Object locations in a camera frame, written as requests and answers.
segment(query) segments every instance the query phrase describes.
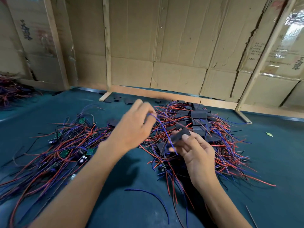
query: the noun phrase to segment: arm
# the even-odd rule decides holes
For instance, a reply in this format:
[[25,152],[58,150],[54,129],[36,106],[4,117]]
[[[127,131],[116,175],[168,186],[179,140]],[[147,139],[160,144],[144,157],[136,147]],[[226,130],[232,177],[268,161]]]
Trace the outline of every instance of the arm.
[[95,155],[46,207],[29,228],[85,227],[101,189],[116,162],[151,133],[154,108],[137,100]]
[[191,136],[183,135],[176,149],[184,157],[191,182],[204,198],[216,224],[220,228],[251,228],[217,180],[214,149],[200,135],[190,133]]

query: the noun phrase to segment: fingernail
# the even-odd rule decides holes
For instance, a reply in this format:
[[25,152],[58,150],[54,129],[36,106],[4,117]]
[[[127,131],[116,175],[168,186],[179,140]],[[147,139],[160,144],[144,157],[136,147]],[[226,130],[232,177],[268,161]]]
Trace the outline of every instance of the fingernail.
[[183,135],[181,136],[181,138],[182,138],[183,140],[187,140],[187,139],[189,138],[189,135],[188,135],[188,134],[183,134]]

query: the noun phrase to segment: wooden foot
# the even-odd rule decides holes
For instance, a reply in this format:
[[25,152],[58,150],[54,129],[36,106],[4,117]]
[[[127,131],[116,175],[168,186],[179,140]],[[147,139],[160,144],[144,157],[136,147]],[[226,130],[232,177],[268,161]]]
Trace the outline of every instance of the wooden foot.
[[235,110],[236,112],[247,124],[252,124],[249,118],[247,118],[241,111]]
[[106,92],[100,99],[99,101],[104,101],[112,92]]

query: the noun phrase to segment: forearm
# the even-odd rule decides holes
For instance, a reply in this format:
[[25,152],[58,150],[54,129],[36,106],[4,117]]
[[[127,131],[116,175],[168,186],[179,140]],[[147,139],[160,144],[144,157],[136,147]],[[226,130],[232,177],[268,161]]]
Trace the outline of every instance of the forearm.
[[251,228],[216,178],[207,187],[197,188],[219,228]]
[[85,227],[109,173],[120,158],[113,155],[114,149],[107,141],[100,143],[92,159],[29,228]]

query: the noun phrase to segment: pile of wires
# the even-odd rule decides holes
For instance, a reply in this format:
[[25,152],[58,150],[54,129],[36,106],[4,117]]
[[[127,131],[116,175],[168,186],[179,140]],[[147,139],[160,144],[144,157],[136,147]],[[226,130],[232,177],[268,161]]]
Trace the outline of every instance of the pile of wires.
[[148,164],[152,165],[152,169],[155,172],[156,167],[158,167],[158,180],[161,178],[166,180],[168,194],[172,195],[174,208],[175,203],[178,203],[175,186],[184,195],[187,227],[188,206],[186,197],[192,207],[193,204],[180,181],[180,178],[189,178],[184,159],[180,155],[177,155],[176,152],[169,152],[168,150],[169,147],[173,147],[171,141],[173,136],[171,134],[174,130],[187,128],[190,131],[194,131],[201,135],[214,148],[215,172],[219,180],[220,177],[223,177],[224,179],[235,181],[237,177],[249,184],[249,180],[254,180],[275,186],[258,179],[258,176],[251,172],[255,170],[248,166],[249,157],[242,156],[243,151],[236,150],[238,148],[237,143],[249,142],[240,140],[234,136],[233,133],[241,130],[231,131],[231,123],[233,122],[211,114],[211,111],[208,111],[203,105],[196,103],[173,101],[164,106],[157,106],[155,109],[158,116],[157,121],[152,129],[152,133],[140,145],[140,148],[153,157],[153,161],[148,162]]
[[22,98],[32,97],[33,87],[17,83],[17,80],[0,75],[0,109],[6,109],[11,103]]
[[[52,136],[48,141],[49,148],[45,152],[28,154],[30,148],[18,156],[33,156],[34,159],[27,165],[18,165],[16,163],[16,158],[18,157],[13,157],[12,161],[1,167],[15,167],[18,169],[17,172],[6,176],[11,178],[11,180],[0,184],[0,203],[19,196],[19,200],[11,214],[10,228],[14,227],[14,216],[22,200],[39,193],[37,202],[56,185],[54,187],[56,188],[55,191],[52,188],[53,195],[49,197],[47,203],[43,206],[44,208],[57,195],[60,186],[64,182],[67,183],[71,177],[73,178],[74,174],[87,163],[98,144],[106,140],[111,134],[113,127],[98,128],[95,122],[90,123],[86,118],[87,116],[92,116],[94,120],[94,116],[83,113],[84,110],[71,123],[68,123],[69,119],[67,118],[65,122],[56,125],[54,132],[35,137],[37,140],[40,137]],[[14,162],[15,166],[8,165],[10,162]]]

